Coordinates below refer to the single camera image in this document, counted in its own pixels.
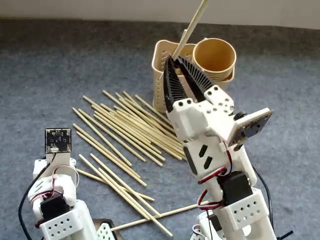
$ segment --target cup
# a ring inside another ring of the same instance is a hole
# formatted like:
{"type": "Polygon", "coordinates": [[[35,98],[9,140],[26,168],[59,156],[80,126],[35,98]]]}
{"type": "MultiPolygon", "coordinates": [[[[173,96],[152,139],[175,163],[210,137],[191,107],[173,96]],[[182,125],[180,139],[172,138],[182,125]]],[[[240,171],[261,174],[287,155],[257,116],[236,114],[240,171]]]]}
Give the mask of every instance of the cup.
{"type": "Polygon", "coordinates": [[[231,82],[234,77],[237,54],[233,46],[219,38],[205,38],[192,52],[192,62],[201,68],[216,84],[231,82]]]}

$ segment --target robotic arm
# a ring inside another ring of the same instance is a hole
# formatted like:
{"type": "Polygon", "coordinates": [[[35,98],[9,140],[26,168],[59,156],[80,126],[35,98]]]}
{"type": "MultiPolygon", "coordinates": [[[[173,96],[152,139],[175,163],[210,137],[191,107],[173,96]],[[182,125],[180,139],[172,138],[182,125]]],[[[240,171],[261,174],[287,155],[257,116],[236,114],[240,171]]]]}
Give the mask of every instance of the robotic arm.
{"type": "Polygon", "coordinates": [[[76,160],[71,158],[71,129],[47,128],[45,153],[45,159],[34,162],[33,178],[38,179],[27,195],[37,220],[35,226],[41,229],[43,239],[118,239],[107,223],[97,230],[86,203],[77,199],[79,174],[76,160]]]}
{"type": "Polygon", "coordinates": [[[198,217],[191,239],[276,240],[269,210],[243,144],[259,133],[272,111],[234,114],[234,102],[206,74],[182,57],[169,57],[163,74],[167,116],[184,141],[187,162],[205,190],[197,203],[209,214],[198,217]],[[195,101],[188,97],[176,69],[183,73],[195,101]],[[200,205],[206,194],[212,202],[200,205]]]}

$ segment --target wire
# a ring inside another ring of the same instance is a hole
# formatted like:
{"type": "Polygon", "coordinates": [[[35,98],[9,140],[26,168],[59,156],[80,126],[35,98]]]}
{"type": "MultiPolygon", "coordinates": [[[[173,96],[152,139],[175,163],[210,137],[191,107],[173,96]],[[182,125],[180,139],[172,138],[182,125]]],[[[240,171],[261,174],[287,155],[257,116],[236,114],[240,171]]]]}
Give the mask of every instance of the wire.
{"type": "Polygon", "coordinates": [[[19,217],[19,222],[20,222],[20,225],[22,227],[22,230],[24,232],[24,235],[26,236],[26,238],[28,240],[32,240],[28,230],[27,230],[27,227],[25,225],[25,222],[23,220],[23,217],[22,217],[22,208],[24,206],[24,203],[25,203],[25,200],[28,196],[28,193],[30,191],[30,189],[33,187],[33,185],[35,184],[35,182],[41,177],[41,175],[48,169],[48,167],[51,165],[51,163],[54,161],[55,157],[57,156],[56,153],[53,154],[53,158],[52,160],[40,171],[40,173],[33,179],[33,181],[31,182],[31,184],[28,186],[28,188],[26,189],[22,199],[21,199],[21,202],[19,204],[19,208],[18,208],[18,217],[19,217]]]}
{"type": "MultiPolygon", "coordinates": [[[[201,180],[198,181],[198,184],[203,184],[206,181],[212,179],[213,177],[216,177],[220,174],[222,174],[222,176],[224,176],[227,172],[227,168],[225,166],[218,168],[217,170],[213,171],[212,173],[208,174],[207,176],[205,176],[204,178],[202,178],[201,180]]],[[[206,196],[208,190],[205,189],[202,194],[199,196],[196,204],[197,207],[201,210],[213,210],[216,209],[218,207],[220,207],[223,204],[223,200],[221,201],[212,201],[207,203],[206,205],[201,205],[202,200],[204,199],[204,197],[206,196]]]]}
{"type": "Polygon", "coordinates": [[[206,216],[208,217],[211,240],[214,240],[214,238],[212,237],[212,230],[211,230],[211,224],[210,224],[210,219],[209,219],[209,212],[208,212],[208,210],[206,210],[206,216]]]}
{"type": "Polygon", "coordinates": [[[75,167],[72,167],[72,166],[70,166],[70,165],[65,165],[65,164],[63,164],[63,165],[57,166],[57,167],[52,171],[52,184],[53,184],[52,189],[54,188],[54,183],[55,183],[54,175],[56,174],[56,172],[57,172],[57,170],[58,170],[59,168],[70,168],[70,169],[72,169],[72,170],[75,172],[75,174],[76,174],[76,184],[75,184],[75,188],[77,188],[78,185],[79,185],[79,181],[80,181],[80,176],[79,176],[78,171],[76,170],[75,167]]]}
{"type": "Polygon", "coordinates": [[[229,160],[229,163],[230,163],[230,171],[229,171],[229,173],[228,173],[228,175],[230,175],[231,172],[232,172],[232,168],[233,168],[233,162],[232,162],[231,154],[230,154],[230,152],[229,152],[229,150],[228,150],[228,147],[227,147],[227,145],[226,145],[226,142],[223,141],[223,140],[221,140],[221,142],[223,142],[223,145],[224,145],[224,147],[225,147],[225,153],[226,153],[226,155],[227,155],[227,157],[228,157],[228,160],[229,160]]]}
{"type": "Polygon", "coordinates": [[[201,227],[200,227],[199,224],[193,225],[193,226],[192,226],[192,231],[193,231],[193,233],[194,233],[195,235],[201,236],[201,237],[203,237],[203,238],[205,239],[206,237],[205,237],[202,233],[197,232],[196,229],[201,229],[201,227]]]}
{"type": "Polygon", "coordinates": [[[275,227],[274,227],[274,213],[273,213],[273,208],[272,208],[272,199],[271,199],[270,190],[268,188],[267,183],[265,182],[263,177],[260,175],[260,173],[257,171],[257,169],[254,166],[252,166],[252,168],[255,171],[256,175],[258,176],[258,178],[260,179],[260,181],[262,182],[262,184],[263,184],[263,186],[265,188],[266,197],[268,198],[269,219],[270,219],[270,223],[271,223],[271,226],[272,226],[273,230],[275,230],[275,227]]]}

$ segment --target red wire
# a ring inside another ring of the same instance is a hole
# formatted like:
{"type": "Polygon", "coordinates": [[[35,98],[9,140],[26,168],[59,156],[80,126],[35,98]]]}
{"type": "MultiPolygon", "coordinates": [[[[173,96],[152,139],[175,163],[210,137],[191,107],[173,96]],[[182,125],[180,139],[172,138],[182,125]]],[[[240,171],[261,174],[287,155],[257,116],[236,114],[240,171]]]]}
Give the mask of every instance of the red wire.
{"type": "MultiPolygon", "coordinates": [[[[227,145],[226,143],[223,141],[223,144],[225,146],[225,152],[226,152],[226,155],[228,157],[228,160],[229,160],[229,163],[230,163],[230,171],[227,175],[231,174],[232,172],[232,168],[233,168],[233,162],[232,162],[232,158],[231,158],[231,154],[227,148],[227,145]]],[[[225,166],[215,170],[214,172],[210,173],[209,175],[205,176],[203,179],[199,180],[198,181],[198,184],[203,184],[205,183],[206,181],[212,179],[213,177],[216,177],[216,176],[225,176],[227,173],[227,168],[225,166]]],[[[204,206],[201,206],[201,202],[202,200],[204,199],[204,197],[206,196],[208,190],[205,189],[202,194],[200,195],[200,197],[198,198],[198,201],[197,201],[197,205],[199,206],[199,208],[201,210],[213,210],[213,209],[217,209],[218,207],[220,207],[221,205],[223,205],[223,202],[224,200],[221,200],[221,201],[211,201],[209,203],[207,203],[206,205],[204,206]]]]}

